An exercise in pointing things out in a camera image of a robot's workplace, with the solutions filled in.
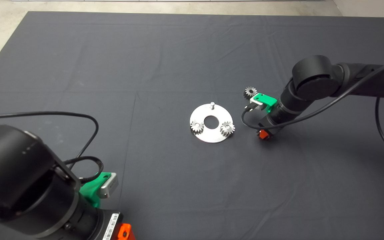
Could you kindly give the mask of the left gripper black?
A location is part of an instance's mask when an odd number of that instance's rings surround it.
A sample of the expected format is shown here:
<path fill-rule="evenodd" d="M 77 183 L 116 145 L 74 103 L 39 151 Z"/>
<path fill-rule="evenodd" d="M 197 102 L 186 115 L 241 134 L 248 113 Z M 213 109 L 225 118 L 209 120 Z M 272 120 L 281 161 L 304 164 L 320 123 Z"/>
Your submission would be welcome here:
<path fill-rule="evenodd" d="M 122 223 L 122 213 L 116 210 L 99 210 L 95 240 L 131 240 L 132 226 Z"/>

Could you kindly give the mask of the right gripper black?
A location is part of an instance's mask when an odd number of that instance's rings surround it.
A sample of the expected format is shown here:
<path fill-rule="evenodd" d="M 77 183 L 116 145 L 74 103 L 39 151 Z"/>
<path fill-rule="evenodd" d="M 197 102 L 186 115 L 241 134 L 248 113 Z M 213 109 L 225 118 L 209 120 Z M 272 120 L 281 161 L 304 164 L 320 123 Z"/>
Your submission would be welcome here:
<path fill-rule="evenodd" d="M 259 127 L 272 127 L 277 125 L 278 123 L 276 120 L 273 119 L 273 116 L 271 113 L 268 113 L 266 116 L 264 116 L 258 123 Z M 278 132 L 281 131 L 281 128 L 274 128 L 274 129 L 268 129 L 268 130 L 259 130 L 257 133 L 257 136 L 262 140 L 268 140 L 272 136 L 276 135 Z"/>

